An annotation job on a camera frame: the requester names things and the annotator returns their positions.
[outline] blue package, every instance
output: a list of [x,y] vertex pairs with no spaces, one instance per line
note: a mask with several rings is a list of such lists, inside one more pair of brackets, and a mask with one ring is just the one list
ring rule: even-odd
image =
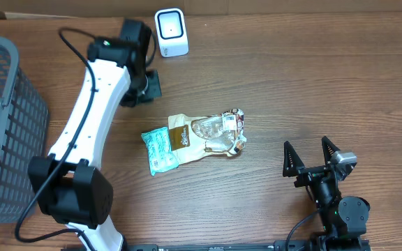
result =
[[166,172],[179,166],[178,160],[172,153],[168,128],[163,127],[142,133],[148,149],[148,160],[151,175],[157,172]]

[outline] cable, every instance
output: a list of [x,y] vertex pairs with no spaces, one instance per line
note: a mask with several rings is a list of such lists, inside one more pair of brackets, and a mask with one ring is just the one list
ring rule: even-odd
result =
[[334,191],[333,191],[333,197],[332,199],[328,202],[328,204],[322,208],[319,208],[318,210],[312,212],[312,214],[306,216],[303,220],[299,221],[299,223],[297,223],[290,231],[290,233],[288,234],[288,237],[286,237],[286,241],[285,241],[285,251],[290,251],[290,239],[291,236],[294,234],[294,232],[296,231],[296,229],[298,229],[302,224],[304,224],[305,222],[311,220],[316,214],[322,212],[323,210],[325,210],[326,208],[329,208],[332,206],[332,204],[334,203],[334,200],[337,198],[338,196],[338,179],[336,177],[336,172],[334,171],[334,169],[330,169],[331,173],[334,176]]
[[62,230],[55,231],[55,232],[52,232],[50,234],[45,234],[43,236],[39,236],[39,237],[36,237],[36,238],[23,238],[23,237],[20,236],[21,225],[22,225],[24,219],[27,217],[28,212],[35,205],[35,203],[37,202],[38,198],[40,197],[41,193],[44,191],[46,186],[48,186],[51,183],[52,179],[55,178],[55,176],[57,175],[57,173],[60,170],[60,167],[66,161],[66,159],[69,156],[69,153],[72,151],[72,149],[73,149],[73,147],[74,147],[74,145],[75,145],[75,143],[77,141],[78,135],[80,134],[80,131],[83,128],[84,122],[86,121],[86,119],[88,117],[89,110],[91,109],[92,102],[94,101],[94,94],[96,92],[96,77],[94,76],[94,72],[93,72],[91,66],[89,65],[89,63],[85,59],[85,57],[79,51],[77,51],[77,49],[75,49],[75,47],[73,47],[69,41],[67,41],[64,38],[63,31],[72,31],[72,32],[75,32],[75,33],[80,33],[80,34],[85,35],[85,36],[89,36],[91,38],[96,38],[96,37],[94,35],[90,34],[90,33],[87,33],[86,31],[80,31],[79,29],[63,27],[63,28],[60,28],[60,30],[59,30],[59,36],[63,40],[63,42],[80,58],[80,60],[82,60],[82,62],[88,68],[89,74],[91,75],[91,81],[92,81],[91,95],[89,96],[88,105],[87,105],[86,110],[84,111],[82,120],[80,121],[80,124],[78,125],[77,130],[75,131],[75,134],[74,134],[73,138],[71,139],[68,148],[66,149],[66,152],[63,154],[63,157],[60,159],[60,161],[58,162],[57,166],[54,168],[52,173],[48,176],[46,181],[41,185],[40,189],[38,189],[37,193],[35,194],[35,196],[31,200],[31,202],[29,203],[29,205],[25,208],[25,210],[21,214],[20,218],[18,219],[18,222],[17,222],[17,224],[15,226],[15,238],[18,241],[21,241],[21,242],[24,242],[24,243],[33,243],[33,242],[36,242],[36,241],[45,240],[45,239],[53,237],[53,236],[58,236],[59,234],[76,233],[76,234],[79,234],[84,239],[84,242],[87,244],[88,248],[91,251],[96,251],[94,249],[94,247],[92,246],[91,242],[89,241],[88,237],[80,229],[62,229]]
[[153,31],[151,32],[151,37],[153,38],[154,49],[153,49],[153,54],[151,55],[150,59],[145,63],[145,68],[147,68],[151,65],[151,63],[153,62],[153,59],[154,59],[154,55],[156,53],[156,36],[154,35]]

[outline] food package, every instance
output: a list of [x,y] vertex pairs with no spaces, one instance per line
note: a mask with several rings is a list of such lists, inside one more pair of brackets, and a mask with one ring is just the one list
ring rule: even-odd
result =
[[143,133],[151,175],[208,155],[234,156],[246,143],[244,113],[232,109],[211,116],[168,117],[168,128]]

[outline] gray basket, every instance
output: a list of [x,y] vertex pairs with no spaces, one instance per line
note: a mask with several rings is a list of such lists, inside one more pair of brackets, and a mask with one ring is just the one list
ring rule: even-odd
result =
[[27,166],[44,154],[49,124],[47,105],[19,61],[16,46],[0,37],[0,223],[16,222],[34,195]]

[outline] black cable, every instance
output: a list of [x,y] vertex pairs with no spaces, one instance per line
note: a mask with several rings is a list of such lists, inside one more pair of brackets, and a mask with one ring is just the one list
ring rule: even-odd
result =
[[312,212],[312,214],[306,216],[303,220],[299,221],[299,223],[297,223],[290,231],[290,233],[288,234],[288,237],[286,237],[286,241],[285,241],[285,251],[290,251],[290,239],[291,236],[294,234],[294,232],[296,231],[296,229],[298,229],[302,224],[304,224],[305,222],[311,220],[316,214],[322,212],[323,210],[325,210],[326,208],[329,208],[332,206],[332,204],[334,203],[334,200],[337,198],[338,196],[338,179],[336,177],[336,172],[331,168],[331,173],[334,176],[334,191],[333,191],[333,197],[332,199],[328,202],[328,204],[322,208],[319,208],[318,210]]
[[48,186],[51,183],[52,179],[55,178],[55,176],[57,175],[57,173],[60,170],[60,167],[66,161],[66,159],[69,156],[69,153],[72,151],[72,149],[73,149],[73,147],[74,147],[74,145],[75,145],[75,143],[77,141],[78,135],[80,134],[80,131],[83,128],[84,122],[86,121],[86,119],[88,117],[89,110],[91,109],[92,102],[94,100],[94,94],[96,92],[96,77],[94,76],[94,72],[93,72],[91,66],[89,65],[89,63],[85,59],[85,57],[79,51],[77,51],[77,49],[75,49],[69,43],[69,41],[67,41],[64,38],[63,31],[72,31],[72,32],[75,32],[75,33],[83,34],[85,36],[89,36],[91,38],[96,38],[96,37],[94,35],[90,34],[90,33],[85,32],[85,31],[80,31],[79,29],[73,29],[73,28],[64,27],[64,28],[60,28],[60,30],[59,30],[59,36],[63,40],[63,42],[80,58],[80,60],[82,60],[82,62],[88,68],[88,71],[89,71],[89,74],[91,75],[91,80],[92,80],[91,95],[89,96],[88,105],[87,105],[86,110],[84,111],[82,120],[80,121],[80,124],[78,125],[77,130],[75,131],[75,134],[74,134],[73,138],[69,142],[69,146],[66,149],[66,152],[63,154],[63,157],[60,159],[60,161],[58,162],[57,166],[54,168],[52,173],[48,176],[46,181],[41,185],[40,189],[38,189],[37,193],[35,194],[35,197],[33,197],[31,202],[29,203],[29,205],[25,208],[25,210],[21,214],[20,218],[18,219],[18,222],[17,222],[17,224],[15,226],[15,238],[18,241],[21,241],[21,242],[24,242],[24,243],[33,243],[33,242],[36,242],[36,241],[45,240],[45,239],[53,237],[53,236],[58,236],[59,234],[76,233],[76,234],[79,234],[84,239],[84,242],[87,244],[88,248],[91,251],[96,251],[94,249],[94,247],[92,246],[91,242],[89,241],[88,237],[80,229],[62,229],[62,230],[55,231],[55,232],[52,232],[50,234],[45,234],[43,236],[39,236],[39,237],[36,237],[36,238],[23,238],[23,237],[20,236],[21,225],[22,225],[24,219],[27,217],[28,212],[35,205],[35,203],[37,202],[38,198],[40,197],[41,193],[44,191],[46,186]]
[[153,31],[151,32],[151,37],[153,38],[153,44],[154,44],[153,54],[151,55],[150,59],[145,63],[145,68],[151,65],[154,59],[154,55],[156,53],[156,36],[154,35]]

